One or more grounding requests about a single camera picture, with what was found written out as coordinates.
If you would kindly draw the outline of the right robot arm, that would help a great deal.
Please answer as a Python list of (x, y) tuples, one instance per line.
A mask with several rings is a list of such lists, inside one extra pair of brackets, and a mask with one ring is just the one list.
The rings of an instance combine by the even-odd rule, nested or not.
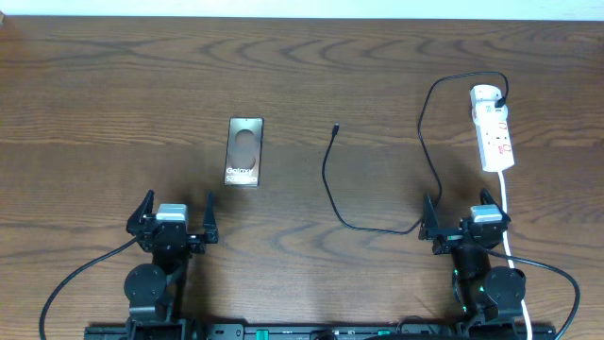
[(524, 339), (515, 325), (523, 315), (526, 276), (519, 269), (492, 266), (488, 252), (503, 241), (511, 219), (486, 190), (480, 204), (457, 227), (439, 224), (434, 204), (424, 198), (421, 240), (432, 243), (432, 253), (452, 257), (452, 287), (464, 317), (454, 326), (458, 336), (481, 339)]

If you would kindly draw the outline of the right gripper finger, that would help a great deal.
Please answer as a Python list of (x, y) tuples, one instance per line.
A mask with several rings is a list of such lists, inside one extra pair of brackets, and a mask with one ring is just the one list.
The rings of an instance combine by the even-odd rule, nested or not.
[(492, 197), (492, 195), (486, 189), (482, 189), (480, 191), (480, 202), (481, 202), (481, 205), (495, 204), (499, 208), (499, 210), (503, 214), (503, 218), (499, 222), (510, 222), (511, 221), (508, 214), (506, 212), (504, 212), (502, 206), (495, 202), (495, 199)]
[(434, 204), (429, 195), (424, 196), (423, 216), (420, 230), (435, 231), (439, 228), (438, 218), (435, 212)]

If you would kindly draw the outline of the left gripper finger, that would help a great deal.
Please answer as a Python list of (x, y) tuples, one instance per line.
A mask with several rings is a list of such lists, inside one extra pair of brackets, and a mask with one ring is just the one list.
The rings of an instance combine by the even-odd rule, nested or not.
[(147, 215), (152, 213), (154, 195), (155, 195), (155, 192), (153, 190), (149, 190), (146, 193), (142, 203), (134, 211), (134, 213), (131, 214), (130, 217), (127, 219), (126, 224), (128, 226), (143, 226), (144, 225)]
[(206, 208), (204, 210), (203, 228), (205, 236), (217, 236), (218, 228), (213, 212), (213, 193), (209, 192), (208, 199), (206, 202)]

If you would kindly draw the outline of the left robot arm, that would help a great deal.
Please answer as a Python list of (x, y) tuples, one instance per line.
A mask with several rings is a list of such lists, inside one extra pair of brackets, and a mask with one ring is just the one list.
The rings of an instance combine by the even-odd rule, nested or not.
[(150, 263), (136, 266), (125, 279), (124, 291), (129, 300), (126, 337), (203, 339), (203, 327), (183, 316), (179, 309), (190, 258), (205, 253), (208, 244), (219, 240), (213, 196), (207, 199), (201, 234), (188, 232), (185, 204), (161, 204), (154, 211), (153, 203), (154, 192), (150, 190), (126, 222), (126, 231), (143, 251), (152, 255)]

